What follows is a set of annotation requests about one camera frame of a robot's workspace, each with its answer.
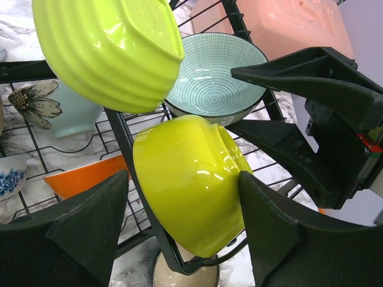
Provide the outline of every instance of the bowl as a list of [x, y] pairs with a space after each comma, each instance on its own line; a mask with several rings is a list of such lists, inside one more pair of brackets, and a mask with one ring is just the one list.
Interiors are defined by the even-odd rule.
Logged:
[[15, 196], [26, 180], [26, 154], [0, 158], [0, 202]]
[[166, 0], [33, 0], [39, 43], [52, 71], [104, 107], [154, 111], [184, 58]]
[[122, 155], [54, 175], [46, 175], [43, 180], [59, 197], [68, 199], [94, 187], [120, 170], [128, 170]]
[[[184, 261], [191, 260], [194, 255], [178, 247]], [[202, 267], [193, 275], [186, 276], [172, 271], [159, 252], [153, 270], [153, 287], [217, 287], [220, 278], [219, 266]]]
[[224, 127], [175, 118], [139, 132], [133, 160], [154, 214], [192, 254], [210, 258], [244, 229], [238, 176], [252, 171]]
[[256, 46], [224, 33], [183, 38], [185, 59], [166, 104], [176, 116], [200, 115], [221, 126], [246, 117], [266, 89], [232, 78], [230, 69], [266, 63]]
[[95, 129], [103, 108], [73, 92], [61, 81], [44, 81], [21, 88], [8, 101], [34, 126], [56, 138]]

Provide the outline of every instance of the painted flower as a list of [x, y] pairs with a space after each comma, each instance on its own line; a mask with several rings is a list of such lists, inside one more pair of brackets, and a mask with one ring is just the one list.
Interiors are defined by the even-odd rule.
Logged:
[[8, 174], [0, 173], [0, 197], [6, 193], [12, 193], [26, 176], [26, 170], [14, 170], [11, 168]]
[[0, 196], [3, 196], [5, 194], [4, 181], [5, 181], [5, 174], [4, 172], [1, 172], [0, 173]]
[[52, 125], [45, 118], [62, 114], [60, 103], [49, 99], [58, 88], [56, 81], [39, 83], [14, 91], [8, 100], [25, 120], [43, 129], [50, 129]]
[[12, 192], [13, 189], [16, 187], [17, 185], [17, 175], [15, 174], [14, 170], [11, 169], [9, 174], [7, 174], [5, 176], [5, 179], [4, 179], [4, 189], [5, 189], [5, 192]]

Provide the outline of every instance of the blue floral pattern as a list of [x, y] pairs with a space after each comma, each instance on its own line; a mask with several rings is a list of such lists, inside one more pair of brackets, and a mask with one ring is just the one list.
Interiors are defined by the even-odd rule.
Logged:
[[12, 193], [16, 186], [25, 178], [26, 170], [13, 170], [11, 168], [8, 174], [0, 173], [0, 197], [6, 193]]

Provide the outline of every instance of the concentric circle pattern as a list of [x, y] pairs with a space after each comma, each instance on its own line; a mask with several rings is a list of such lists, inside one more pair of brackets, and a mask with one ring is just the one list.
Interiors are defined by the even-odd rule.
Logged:
[[230, 74], [235, 67], [267, 62], [254, 45], [228, 34], [202, 33], [184, 38], [183, 46], [186, 56], [180, 75], [166, 98], [173, 108], [207, 117], [233, 116], [243, 114], [264, 95], [265, 88]]

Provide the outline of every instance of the white marble surface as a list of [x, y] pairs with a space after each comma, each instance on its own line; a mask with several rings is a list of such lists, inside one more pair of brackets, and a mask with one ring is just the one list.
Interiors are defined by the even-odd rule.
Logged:
[[[175, 11], [175, 17], [180, 24], [190, 17], [190, 9], [188, 7], [181, 7]], [[180, 29], [182, 36], [190, 35], [193, 33], [193, 26], [191, 22], [183, 25]], [[32, 18], [31, 0], [2, 0], [0, 5], [0, 48], [6, 48], [8, 51], [7, 61], [15, 60], [40, 60], [43, 59], [36, 32], [34, 22]], [[25, 86], [28, 83], [21, 83], [15, 85], [15, 88]], [[28, 153], [28, 177], [33, 175], [39, 175], [45, 173], [45, 170], [41, 164], [41, 159], [36, 151], [35, 145], [31, 138], [28, 129], [25, 127], [23, 118], [16, 112], [7, 101], [7, 96], [11, 91], [9, 85], [0, 85], [0, 94], [4, 101], [5, 107], [5, 127], [4, 132], [0, 135], [0, 143], [3, 146], [7, 155], [15, 154], [18, 152]], [[293, 103], [289, 94], [280, 93], [277, 95], [282, 112], [287, 121], [294, 122], [295, 113]], [[152, 126], [160, 123], [158, 115], [146, 116], [148, 121], [145, 123], [139, 123], [131, 127], [132, 133], [136, 133], [144, 127]], [[269, 119], [269, 116], [265, 109], [253, 113], [248, 116], [253, 119]], [[135, 119], [129, 123], [138, 122], [140, 119]], [[102, 114], [99, 121], [106, 120], [105, 114]], [[16, 130], [9, 130], [15, 127], [20, 127]], [[110, 131], [111, 127], [108, 122], [100, 123], [98, 125], [103, 134], [104, 141], [111, 141], [114, 139], [113, 133]], [[95, 135], [95, 132], [83, 133], [77, 136], [56, 140], [47, 131], [32, 128], [33, 136], [41, 150], [41, 158], [45, 161], [47, 170], [51, 172], [56, 169], [71, 169], [74, 167], [82, 166], [91, 162], [99, 160], [106, 154], [106, 150], [102, 144], [99, 135]], [[54, 148], [45, 148], [47, 146], [53, 146], [56, 149], [62, 151], [76, 151], [82, 149], [87, 145], [89, 140], [93, 137], [92, 143], [81, 152], [74, 154], [57, 152]], [[238, 139], [238, 145], [243, 152], [250, 152], [255, 149], [252, 144]], [[107, 148], [110, 151], [116, 151], [118, 146], [116, 142], [110, 142], [107, 144]], [[257, 151], [248, 154], [247, 159], [253, 169], [258, 169], [262, 166], [273, 163], [274, 161], [268, 157], [265, 153]], [[273, 165], [271, 167], [258, 170], [254, 173], [264, 183], [271, 184], [282, 179], [289, 178], [290, 175], [279, 165]], [[285, 182], [281, 184], [275, 184], [272, 186], [274, 189], [278, 189], [283, 186]], [[132, 192], [129, 194], [129, 200], [132, 202], [132, 209], [137, 212], [139, 219], [145, 219], [146, 215], [142, 210], [142, 204], [139, 201], [137, 193], [133, 190], [133, 185], [130, 186]], [[54, 196], [52, 190], [46, 186], [42, 180], [42, 175], [36, 178], [29, 179], [22, 190], [22, 194], [28, 206], [37, 204], [30, 208], [31, 212], [42, 209], [46, 206], [54, 204], [55, 199], [49, 200], [45, 203], [39, 203], [43, 200], [48, 200]], [[311, 199], [304, 192], [300, 193], [296, 200], [315, 209]], [[22, 210], [23, 205], [18, 196], [13, 197], [7, 203], [8, 212], [0, 215], [0, 223], [9, 222], [14, 213], [17, 210]], [[17, 213], [17, 216], [22, 216], [25, 211]], [[132, 211], [127, 208], [126, 216], [131, 215]], [[142, 227], [145, 228], [149, 225], [148, 221], [142, 223]], [[120, 241], [129, 238], [133, 234], [138, 232], [138, 228], [130, 216], [127, 219], [126, 226], [121, 233]], [[110, 287], [144, 287], [149, 286], [150, 272], [148, 271], [148, 257], [153, 255], [156, 249], [155, 239], [148, 240], [147, 242], [139, 245], [137, 248], [126, 253], [115, 261], [113, 273], [111, 276]], [[224, 249], [220, 254], [225, 254], [227, 249]], [[254, 279], [252, 274], [252, 267], [250, 263], [250, 255], [248, 249], [245, 248], [237, 256], [231, 260], [225, 262], [220, 266], [220, 286], [221, 287], [250, 287], [254, 285]]]

